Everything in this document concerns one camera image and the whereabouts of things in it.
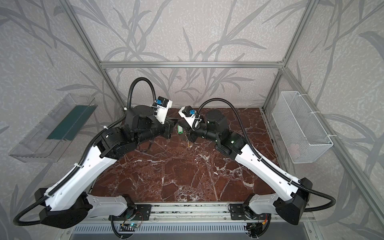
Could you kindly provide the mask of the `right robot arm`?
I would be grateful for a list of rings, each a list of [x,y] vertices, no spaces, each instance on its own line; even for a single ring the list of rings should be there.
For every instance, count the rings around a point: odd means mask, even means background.
[[[249,219],[263,214],[276,214],[292,225],[299,224],[309,201],[309,193],[293,186],[296,177],[265,159],[246,142],[244,136],[231,131],[227,118],[220,110],[208,111],[207,118],[201,121],[196,119],[196,111],[190,106],[182,107],[179,115],[183,118],[180,125],[188,134],[189,141],[203,138],[214,142],[218,152],[248,168],[274,190],[274,194],[251,194],[247,198],[243,209]]]

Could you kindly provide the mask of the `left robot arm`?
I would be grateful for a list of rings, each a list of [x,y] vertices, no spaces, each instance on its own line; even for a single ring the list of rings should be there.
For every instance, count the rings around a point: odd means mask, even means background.
[[[167,116],[164,107],[136,106],[126,112],[125,124],[106,128],[85,151],[85,156],[60,182],[42,196],[45,208],[40,212],[42,225],[68,229],[87,218],[116,216],[133,212],[135,204],[126,196],[96,197],[87,188],[107,168],[140,144],[156,137],[170,139],[178,122]]]

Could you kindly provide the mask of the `key with green tag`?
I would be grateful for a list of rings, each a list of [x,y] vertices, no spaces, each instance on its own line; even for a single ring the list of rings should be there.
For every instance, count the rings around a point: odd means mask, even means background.
[[[180,125],[177,125],[177,132],[179,135],[183,134],[184,130]]]

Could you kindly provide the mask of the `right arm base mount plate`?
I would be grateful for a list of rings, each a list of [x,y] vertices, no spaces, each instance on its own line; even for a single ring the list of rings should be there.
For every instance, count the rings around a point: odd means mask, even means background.
[[[231,220],[264,221],[270,218],[270,214],[256,214],[251,208],[244,204],[229,204],[228,210]]]

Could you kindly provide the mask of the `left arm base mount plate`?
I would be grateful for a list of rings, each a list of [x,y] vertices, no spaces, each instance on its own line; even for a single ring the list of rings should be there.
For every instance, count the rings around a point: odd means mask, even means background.
[[[152,205],[139,204],[130,205],[119,216],[109,216],[109,220],[113,221],[148,221],[151,215]]]

